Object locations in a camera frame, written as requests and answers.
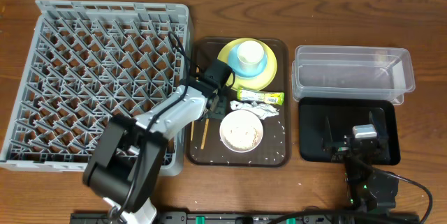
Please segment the green yellow snack wrapper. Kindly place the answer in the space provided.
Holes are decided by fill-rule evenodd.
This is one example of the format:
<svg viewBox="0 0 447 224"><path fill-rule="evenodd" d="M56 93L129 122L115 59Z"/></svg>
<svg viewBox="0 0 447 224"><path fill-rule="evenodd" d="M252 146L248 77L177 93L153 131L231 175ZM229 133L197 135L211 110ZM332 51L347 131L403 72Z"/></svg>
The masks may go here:
<svg viewBox="0 0 447 224"><path fill-rule="evenodd" d="M237 90L237 99L240 101L251 101L271 105L283 105L284 92L252 91L239 88Z"/></svg>

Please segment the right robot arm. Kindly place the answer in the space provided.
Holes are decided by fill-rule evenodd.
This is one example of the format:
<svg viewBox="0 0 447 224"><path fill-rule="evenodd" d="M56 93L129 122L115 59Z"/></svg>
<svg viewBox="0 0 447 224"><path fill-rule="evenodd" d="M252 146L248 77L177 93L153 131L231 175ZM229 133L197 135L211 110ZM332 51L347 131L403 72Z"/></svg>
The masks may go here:
<svg viewBox="0 0 447 224"><path fill-rule="evenodd" d="M355 210L388 213L396 207L398 180L374 171L373 162L387 161L389 135L385 125L372 112L369 123L352 128L341 141L334 139L329 118L325 118L322 150L331 163L343 163L349 197Z"/></svg>

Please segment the white tissue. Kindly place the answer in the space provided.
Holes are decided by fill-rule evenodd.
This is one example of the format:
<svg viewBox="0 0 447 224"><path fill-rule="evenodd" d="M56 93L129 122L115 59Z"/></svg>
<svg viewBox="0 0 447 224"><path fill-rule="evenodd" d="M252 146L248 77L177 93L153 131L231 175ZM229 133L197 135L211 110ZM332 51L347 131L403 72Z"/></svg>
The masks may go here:
<svg viewBox="0 0 447 224"><path fill-rule="evenodd" d="M259 119L264 120L268 117L275 117L279 115L278 109L270 104L265 103L243 103L240 101L233 100L230 102L230 108L233 111L236 110L246 110L254 113Z"/></svg>

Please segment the white bowl with food residue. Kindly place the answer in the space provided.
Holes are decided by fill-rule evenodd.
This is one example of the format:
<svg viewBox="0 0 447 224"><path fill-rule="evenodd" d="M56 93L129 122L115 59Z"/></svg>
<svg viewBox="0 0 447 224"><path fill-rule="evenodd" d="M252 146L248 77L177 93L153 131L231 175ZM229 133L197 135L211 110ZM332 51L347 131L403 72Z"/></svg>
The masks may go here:
<svg viewBox="0 0 447 224"><path fill-rule="evenodd" d="M223 144L233 152L253 151L263 139L261 120L247 110L227 114L220 123L219 135Z"/></svg>

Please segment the wooden chopstick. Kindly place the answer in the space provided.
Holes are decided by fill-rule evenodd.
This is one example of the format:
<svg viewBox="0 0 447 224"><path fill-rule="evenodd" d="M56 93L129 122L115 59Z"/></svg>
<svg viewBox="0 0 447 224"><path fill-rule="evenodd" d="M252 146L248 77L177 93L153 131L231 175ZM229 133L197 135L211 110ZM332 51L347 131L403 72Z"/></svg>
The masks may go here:
<svg viewBox="0 0 447 224"><path fill-rule="evenodd" d="M210 119L209 119L209 118L206 118L206 120L205 120L205 126L204 126L204 129L203 129L202 141L201 141L201 145L200 145L200 149L202 149L202 150L205 148L205 143L206 143L206 139L207 139L207 130L208 130L208 127L209 127L209 122L210 122Z"/></svg>
<svg viewBox="0 0 447 224"><path fill-rule="evenodd" d="M195 121L193 121L191 123L190 141L193 141L194 126L195 126Z"/></svg>

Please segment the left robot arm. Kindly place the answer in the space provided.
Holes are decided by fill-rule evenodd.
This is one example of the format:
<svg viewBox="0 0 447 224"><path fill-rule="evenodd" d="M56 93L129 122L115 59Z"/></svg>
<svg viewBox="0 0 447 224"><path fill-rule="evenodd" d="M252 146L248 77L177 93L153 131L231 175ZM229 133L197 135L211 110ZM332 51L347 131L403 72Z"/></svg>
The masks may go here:
<svg viewBox="0 0 447 224"><path fill-rule="evenodd" d="M133 118L113 116L100 136L82 182L111 206L118 223L152 223L150 202L168 143L185 126L212 111L235 72L218 59L198 77L187 75L162 103Z"/></svg>

